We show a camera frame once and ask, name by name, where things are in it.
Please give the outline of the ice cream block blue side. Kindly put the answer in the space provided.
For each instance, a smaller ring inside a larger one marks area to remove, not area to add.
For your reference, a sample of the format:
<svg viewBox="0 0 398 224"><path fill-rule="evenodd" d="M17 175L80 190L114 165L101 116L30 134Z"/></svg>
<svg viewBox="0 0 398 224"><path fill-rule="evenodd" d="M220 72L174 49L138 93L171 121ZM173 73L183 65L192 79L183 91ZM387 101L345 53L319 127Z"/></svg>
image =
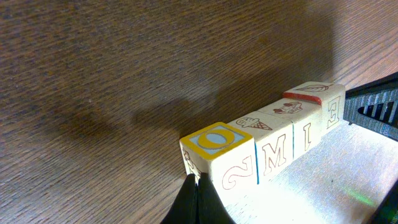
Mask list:
<svg viewBox="0 0 398 224"><path fill-rule="evenodd" d="M228 124L254 138L257 176L260 184L272 180L293 161L293 124L291 121L254 111Z"/></svg>

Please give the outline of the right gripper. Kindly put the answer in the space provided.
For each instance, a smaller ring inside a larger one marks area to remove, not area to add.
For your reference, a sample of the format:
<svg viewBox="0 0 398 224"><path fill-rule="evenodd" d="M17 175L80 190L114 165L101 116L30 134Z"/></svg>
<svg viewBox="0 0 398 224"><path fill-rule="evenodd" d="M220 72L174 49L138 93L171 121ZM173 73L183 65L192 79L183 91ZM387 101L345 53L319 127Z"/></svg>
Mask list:
<svg viewBox="0 0 398 224"><path fill-rule="evenodd" d="M392 186L367 224L397 224L398 182Z"/></svg>

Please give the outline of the leaf block red side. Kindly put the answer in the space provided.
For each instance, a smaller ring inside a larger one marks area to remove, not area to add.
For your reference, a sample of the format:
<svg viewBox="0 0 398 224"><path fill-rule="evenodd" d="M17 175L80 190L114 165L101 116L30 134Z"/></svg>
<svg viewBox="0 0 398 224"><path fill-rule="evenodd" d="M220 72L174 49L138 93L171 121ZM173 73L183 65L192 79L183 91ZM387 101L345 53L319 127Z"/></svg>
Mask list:
<svg viewBox="0 0 398 224"><path fill-rule="evenodd" d="M283 92L283 98L307 101L322 108L321 130L326 135L343 120L346 88L337 83L305 82Z"/></svg>

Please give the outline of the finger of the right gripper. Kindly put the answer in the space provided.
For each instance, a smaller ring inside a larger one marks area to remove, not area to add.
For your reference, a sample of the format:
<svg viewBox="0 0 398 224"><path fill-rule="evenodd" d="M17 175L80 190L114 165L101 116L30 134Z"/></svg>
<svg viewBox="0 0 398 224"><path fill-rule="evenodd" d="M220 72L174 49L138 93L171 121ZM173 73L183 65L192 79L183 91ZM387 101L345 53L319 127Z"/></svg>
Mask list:
<svg viewBox="0 0 398 224"><path fill-rule="evenodd" d="M346 91L343 119L397 140L397 73Z"/></svg>

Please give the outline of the plain wooden block blue side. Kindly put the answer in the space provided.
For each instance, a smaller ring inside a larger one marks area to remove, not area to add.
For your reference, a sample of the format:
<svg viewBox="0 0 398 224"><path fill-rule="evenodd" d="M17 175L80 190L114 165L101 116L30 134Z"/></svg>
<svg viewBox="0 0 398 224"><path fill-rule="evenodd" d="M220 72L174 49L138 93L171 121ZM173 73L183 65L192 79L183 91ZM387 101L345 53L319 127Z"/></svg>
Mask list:
<svg viewBox="0 0 398 224"><path fill-rule="evenodd" d="M320 105L283 98L259 111L292 122L294 160L315 147L322 138Z"/></svg>

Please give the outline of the green sided number block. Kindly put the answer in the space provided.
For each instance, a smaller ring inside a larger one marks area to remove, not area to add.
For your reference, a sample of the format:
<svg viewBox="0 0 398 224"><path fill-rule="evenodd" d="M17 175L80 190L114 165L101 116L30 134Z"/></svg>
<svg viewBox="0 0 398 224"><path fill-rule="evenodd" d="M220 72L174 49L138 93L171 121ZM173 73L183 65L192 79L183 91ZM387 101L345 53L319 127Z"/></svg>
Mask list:
<svg viewBox="0 0 398 224"><path fill-rule="evenodd" d="M222 200L231 200L257 184L252 135L217 122L180 139L188 174L207 173Z"/></svg>

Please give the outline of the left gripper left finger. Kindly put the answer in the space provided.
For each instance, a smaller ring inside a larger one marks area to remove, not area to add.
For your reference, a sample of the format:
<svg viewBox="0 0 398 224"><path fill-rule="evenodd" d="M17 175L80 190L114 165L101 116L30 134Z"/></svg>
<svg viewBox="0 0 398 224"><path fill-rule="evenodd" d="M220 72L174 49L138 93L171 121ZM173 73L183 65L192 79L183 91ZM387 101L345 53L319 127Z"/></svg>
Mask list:
<svg viewBox="0 0 398 224"><path fill-rule="evenodd" d="M198 192L194 174L188 174L161 224L195 224Z"/></svg>

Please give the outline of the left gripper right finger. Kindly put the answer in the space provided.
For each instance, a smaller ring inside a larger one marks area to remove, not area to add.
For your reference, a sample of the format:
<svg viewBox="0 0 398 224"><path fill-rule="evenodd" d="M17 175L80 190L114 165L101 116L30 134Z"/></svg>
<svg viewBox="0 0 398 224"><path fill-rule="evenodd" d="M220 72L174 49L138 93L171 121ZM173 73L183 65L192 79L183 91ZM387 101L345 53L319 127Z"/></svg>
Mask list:
<svg viewBox="0 0 398 224"><path fill-rule="evenodd" d="M226 211L207 173L202 172L197 185L198 224L235 224Z"/></svg>

